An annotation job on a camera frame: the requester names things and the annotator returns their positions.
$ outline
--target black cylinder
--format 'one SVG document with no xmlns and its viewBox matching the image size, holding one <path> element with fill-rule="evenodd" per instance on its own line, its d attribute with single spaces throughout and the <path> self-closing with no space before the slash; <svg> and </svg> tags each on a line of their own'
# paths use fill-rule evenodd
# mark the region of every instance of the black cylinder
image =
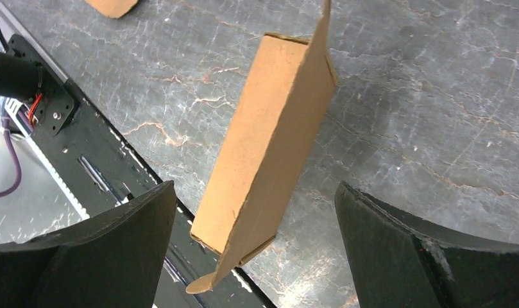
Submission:
<svg viewBox="0 0 519 308">
<path fill-rule="evenodd" d="M 40 86 L 39 66 L 0 52 L 0 96 L 26 101 L 36 95 Z"/>
</svg>

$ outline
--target open cardboard box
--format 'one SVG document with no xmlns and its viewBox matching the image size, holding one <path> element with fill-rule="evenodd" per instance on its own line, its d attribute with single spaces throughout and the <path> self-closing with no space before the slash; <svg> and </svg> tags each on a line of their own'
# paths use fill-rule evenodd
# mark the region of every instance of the open cardboard box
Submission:
<svg viewBox="0 0 519 308">
<path fill-rule="evenodd" d="M 337 85 L 329 13 L 325 0 L 310 42 L 263 36 L 191 227 L 221 257 L 188 293 L 212 289 L 274 240 Z"/>
</svg>

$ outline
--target black mounting plate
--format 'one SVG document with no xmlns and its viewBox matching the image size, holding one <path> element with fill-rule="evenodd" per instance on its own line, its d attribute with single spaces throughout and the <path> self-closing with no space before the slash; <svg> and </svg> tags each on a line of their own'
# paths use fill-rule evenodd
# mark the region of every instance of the black mounting plate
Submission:
<svg viewBox="0 0 519 308">
<path fill-rule="evenodd" d="M 51 136 L 57 135 L 70 122 L 72 115 L 79 107 L 79 103 L 65 90 L 63 83 L 24 37 L 19 34 L 12 35 L 8 46 L 10 49 L 18 51 L 14 54 L 15 56 L 38 62 L 46 70 L 42 75 L 42 86 L 40 88 L 44 97 L 35 112 L 38 119 L 37 128 L 46 130 Z"/>
</svg>

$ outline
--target gray marble floor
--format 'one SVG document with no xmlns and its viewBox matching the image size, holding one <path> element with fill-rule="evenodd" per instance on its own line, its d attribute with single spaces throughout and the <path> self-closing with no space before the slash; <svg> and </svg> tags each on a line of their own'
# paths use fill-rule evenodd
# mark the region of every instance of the gray marble floor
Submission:
<svg viewBox="0 0 519 308">
<path fill-rule="evenodd" d="M 193 211 L 265 31 L 319 0 L 7 5 Z M 357 307 L 340 180 L 456 230 L 519 243 L 519 0 L 334 1 L 340 87 L 277 240 L 245 266 L 281 307 Z"/>
</svg>

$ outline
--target red wire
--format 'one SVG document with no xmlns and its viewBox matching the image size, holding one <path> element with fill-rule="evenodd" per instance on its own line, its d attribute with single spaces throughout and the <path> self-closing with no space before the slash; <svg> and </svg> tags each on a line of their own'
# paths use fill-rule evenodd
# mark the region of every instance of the red wire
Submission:
<svg viewBox="0 0 519 308">
<path fill-rule="evenodd" d="M 29 110 L 29 123 L 31 123 L 31 125 L 34 127 L 35 123 L 34 123 L 34 115 L 35 115 L 35 112 L 37 111 L 37 107 L 38 107 L 38 104 L 40 103 L 40 100 L 42 99 L 42 93 L 40 93 L 39 95 L 37 95 L 37 97 L 35 98 L 35 102 L 33 103 L 33 106 L 31 107 L 31 110 Z"/>
</svg>

